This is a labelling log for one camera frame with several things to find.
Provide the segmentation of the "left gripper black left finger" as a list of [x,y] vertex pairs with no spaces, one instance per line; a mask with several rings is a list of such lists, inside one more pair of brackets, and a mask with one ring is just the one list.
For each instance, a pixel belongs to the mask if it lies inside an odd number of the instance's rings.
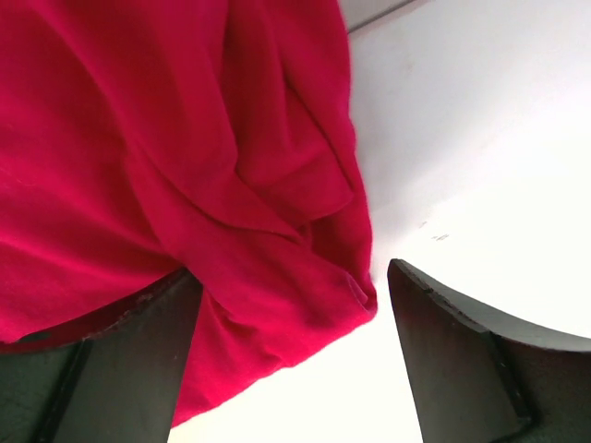
[[2,441],[166,441],[201,295],[200,283],[181,269],[2,344]]

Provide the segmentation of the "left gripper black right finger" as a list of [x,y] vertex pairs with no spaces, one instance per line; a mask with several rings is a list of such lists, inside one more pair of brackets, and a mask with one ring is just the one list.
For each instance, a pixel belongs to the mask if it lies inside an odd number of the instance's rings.
[[388,268],[423,441],[590,440],[590,340],[538,326],[436,281]]

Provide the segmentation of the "crimson red t shirt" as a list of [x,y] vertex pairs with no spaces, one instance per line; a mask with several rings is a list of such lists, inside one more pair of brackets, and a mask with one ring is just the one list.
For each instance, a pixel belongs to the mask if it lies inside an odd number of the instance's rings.
[[335,1],[1,5],[1,339],[179,268],[204,289],[174,421],[370,321]]

